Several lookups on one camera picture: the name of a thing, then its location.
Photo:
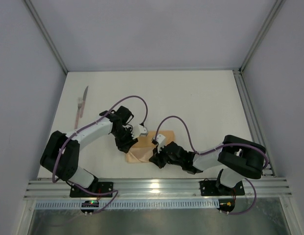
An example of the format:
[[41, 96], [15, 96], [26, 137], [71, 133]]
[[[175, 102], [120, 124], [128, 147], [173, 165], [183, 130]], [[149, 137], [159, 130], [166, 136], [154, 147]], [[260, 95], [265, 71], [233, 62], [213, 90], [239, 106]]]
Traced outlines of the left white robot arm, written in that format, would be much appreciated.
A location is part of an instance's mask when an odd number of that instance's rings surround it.
[[71, 197], [111, 197], [113, 189], [102, 189], [99, 179], [78, 165], [79, 153], [88, 144], [100, 137], [112, 134], [119, 151], [128, 153], [138, 142], [129, 122], [132, 112], [124, 107], [111, 113], [102, 112], [99, 120], [69, 133], [55, 131], [51, 134], [40, 160], [40, 165], [71, 185]]

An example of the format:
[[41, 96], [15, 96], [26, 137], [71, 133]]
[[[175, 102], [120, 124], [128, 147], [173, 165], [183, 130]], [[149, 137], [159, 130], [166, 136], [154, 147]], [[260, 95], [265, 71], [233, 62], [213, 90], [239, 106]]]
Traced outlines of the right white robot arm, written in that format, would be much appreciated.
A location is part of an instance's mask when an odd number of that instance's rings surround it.
[[195, 175], [223, 166], [215, 180], [201, 181], [202, 195], [243, 195], [239, 183], [245, 178], [260, 179], [269, 163], [264, 146], [233, 135], [225, 136], [221, 145], [199, 153], [186, 151], [173, 141], [166, 143], [163, 135], [152, 142], [155, 148], [149, 161], [158, 168], [177, 165]]

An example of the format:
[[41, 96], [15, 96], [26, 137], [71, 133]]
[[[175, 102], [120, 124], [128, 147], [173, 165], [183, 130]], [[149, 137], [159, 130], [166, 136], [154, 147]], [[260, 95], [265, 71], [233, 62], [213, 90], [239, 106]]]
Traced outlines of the peach satin cloth napkin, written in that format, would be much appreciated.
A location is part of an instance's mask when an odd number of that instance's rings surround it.
[[[156, 131], [149, 131], [147, 136], [140, 136], [138, 142], [129, 149], [128, 153], [126, 153], [126, 162], [129, 164], [149, 163], [149, 159], [153, 156], [153, 150], [157, 148], [152, 143], [155, 134]], [[164, 146], [175, 141], [175, 133], [173, 130], [159, 131], [158, 135], [163, 135], [165, 137]]]

